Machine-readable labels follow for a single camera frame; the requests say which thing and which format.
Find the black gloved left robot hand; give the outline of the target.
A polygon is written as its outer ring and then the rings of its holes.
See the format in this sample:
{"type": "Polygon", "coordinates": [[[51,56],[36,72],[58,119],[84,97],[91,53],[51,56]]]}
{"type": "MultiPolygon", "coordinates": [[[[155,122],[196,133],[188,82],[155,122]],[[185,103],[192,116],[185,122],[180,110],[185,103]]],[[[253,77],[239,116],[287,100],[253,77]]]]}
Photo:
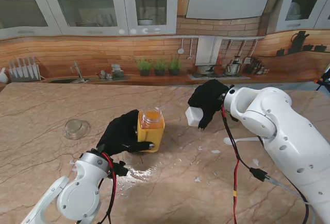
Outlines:
{"type": "Polygon", "coordinates": [[[138,114],[135,109],[113,119],[96,146],[98,152],[112,156],[124,151],[134,153],[154,148],[152,142],[138,142],[138,114]]]}

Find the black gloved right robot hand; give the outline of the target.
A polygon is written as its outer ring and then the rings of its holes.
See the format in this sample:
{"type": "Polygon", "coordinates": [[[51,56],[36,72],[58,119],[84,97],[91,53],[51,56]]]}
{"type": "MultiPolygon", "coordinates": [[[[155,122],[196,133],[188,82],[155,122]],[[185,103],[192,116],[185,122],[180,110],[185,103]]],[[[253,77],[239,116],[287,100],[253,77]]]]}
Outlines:
{"type": "Polygon", "coordinates": [[[201,108],[203,117],[199,122],[198,128],[205,129],[212,121],[214,114],[221,110],[221,96],[226,94],[229,87],[216,79],[208,80],[198,86],[188,100],[188,105],[194,108],[201,108]]]}

